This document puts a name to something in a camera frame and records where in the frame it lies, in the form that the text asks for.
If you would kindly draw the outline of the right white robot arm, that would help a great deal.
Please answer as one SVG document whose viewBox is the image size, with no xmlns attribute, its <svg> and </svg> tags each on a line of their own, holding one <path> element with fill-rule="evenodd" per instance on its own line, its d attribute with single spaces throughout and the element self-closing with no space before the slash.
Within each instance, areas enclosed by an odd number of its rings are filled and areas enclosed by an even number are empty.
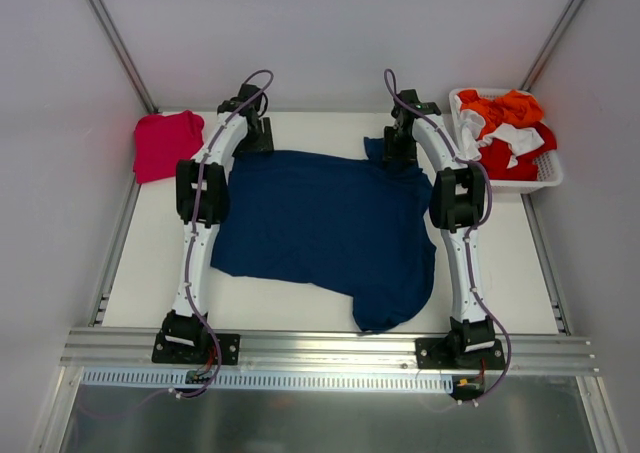
<svg viewBox="0 0 640 453">
<path fill-rule="evenodd" d="M 486 181 L 480 167 L 461 158 L 437 105 L 423 103 L 413 89 L 391 93 L 394 124 L 384 128 L 386 162 L 417 161 L 421 148 L 436 173 L 428 207 L 443 239 L 452 284 L 450 331 L 428 355 L 470 368 L 496 346 L 494 322 L 486 312 L 479 271 L 477 229 L 484 217 Z"/>
</svg>

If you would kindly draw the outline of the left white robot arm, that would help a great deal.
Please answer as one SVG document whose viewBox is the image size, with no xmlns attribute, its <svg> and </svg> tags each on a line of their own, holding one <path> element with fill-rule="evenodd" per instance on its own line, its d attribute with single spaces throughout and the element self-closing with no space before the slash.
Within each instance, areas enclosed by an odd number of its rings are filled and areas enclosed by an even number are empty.
<svg viewBox="0 0 640 453">
<path fill-rule="evenodd" d="M 208 354 L 207 275 L 213 246 L 230 210 L 225 167 L 237 153 L 273 149 L 266 88 L 248 81 L 217 108 L 216 123 L 203 146 L 176 167 L 176 210 L 184 224 L 184 251 L 173 305 L 160 338 L 188 363 Z"/>
</svg>

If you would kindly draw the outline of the navy blue t-shirt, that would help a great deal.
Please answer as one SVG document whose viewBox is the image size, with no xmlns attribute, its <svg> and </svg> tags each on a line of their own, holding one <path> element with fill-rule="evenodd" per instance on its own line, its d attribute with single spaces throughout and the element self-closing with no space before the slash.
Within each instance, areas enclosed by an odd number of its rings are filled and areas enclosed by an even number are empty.
<svg viewBox="0 0 640 453">
<path fill-rule="evenodd" d="M 346 295 L 362 331 L 411 320 L 435 282 L 425 226 L 432 185 L 415 164 L 384 162 L 382 140 L 363 145 L 360 160 L 299 151 L 238 157 L 211 266 Z"/>
</svg>

